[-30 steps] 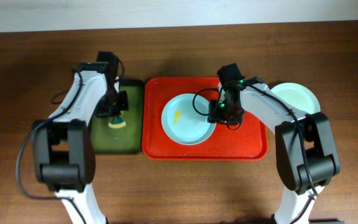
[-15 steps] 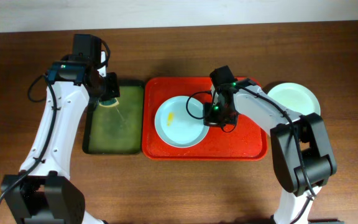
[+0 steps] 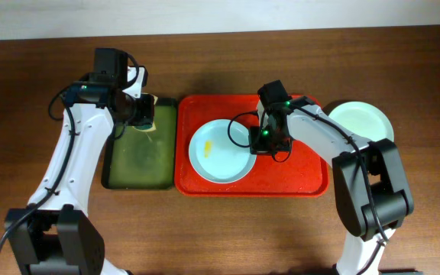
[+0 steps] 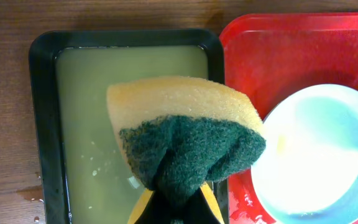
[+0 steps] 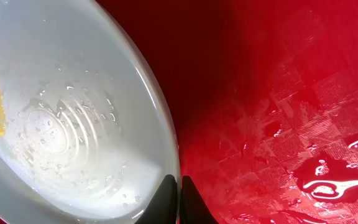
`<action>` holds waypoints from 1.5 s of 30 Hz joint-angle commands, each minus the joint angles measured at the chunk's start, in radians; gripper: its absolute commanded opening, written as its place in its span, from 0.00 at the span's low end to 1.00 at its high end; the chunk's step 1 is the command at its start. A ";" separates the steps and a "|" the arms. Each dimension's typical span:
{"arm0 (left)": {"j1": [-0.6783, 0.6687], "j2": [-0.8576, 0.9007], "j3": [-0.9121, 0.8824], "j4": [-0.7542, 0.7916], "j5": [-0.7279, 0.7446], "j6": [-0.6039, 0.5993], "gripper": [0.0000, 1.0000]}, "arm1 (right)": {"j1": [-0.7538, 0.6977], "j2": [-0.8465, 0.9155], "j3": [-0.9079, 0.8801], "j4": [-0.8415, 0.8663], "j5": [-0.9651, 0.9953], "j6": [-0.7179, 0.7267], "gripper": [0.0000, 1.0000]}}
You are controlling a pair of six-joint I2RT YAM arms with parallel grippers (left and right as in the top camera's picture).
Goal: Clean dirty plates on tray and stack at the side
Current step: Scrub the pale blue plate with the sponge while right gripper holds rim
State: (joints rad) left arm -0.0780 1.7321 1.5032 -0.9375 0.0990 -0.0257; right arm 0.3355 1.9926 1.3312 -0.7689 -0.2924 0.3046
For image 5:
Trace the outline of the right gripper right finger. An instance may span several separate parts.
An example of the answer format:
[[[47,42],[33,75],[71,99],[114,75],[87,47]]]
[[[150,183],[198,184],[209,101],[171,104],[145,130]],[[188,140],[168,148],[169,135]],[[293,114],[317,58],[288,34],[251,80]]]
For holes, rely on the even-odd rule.
[[[188,175],[183,176],[181,184],[180,224],[218,224],[191,177]]]

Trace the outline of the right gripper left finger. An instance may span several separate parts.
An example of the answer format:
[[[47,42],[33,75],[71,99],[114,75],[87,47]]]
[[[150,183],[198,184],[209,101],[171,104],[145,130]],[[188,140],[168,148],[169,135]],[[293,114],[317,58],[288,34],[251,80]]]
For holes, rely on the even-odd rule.
[[[175,224],[177,211],[178,186],[174,176],[168,174],[135,224]]]

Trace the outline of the light blue plate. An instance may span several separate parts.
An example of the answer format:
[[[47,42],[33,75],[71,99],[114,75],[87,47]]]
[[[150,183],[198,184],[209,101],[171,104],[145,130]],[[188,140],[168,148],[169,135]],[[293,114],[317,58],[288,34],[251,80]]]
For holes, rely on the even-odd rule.
[[[0,1],[0,218],[136,223],[178,149],[147,62],[95,1]]]

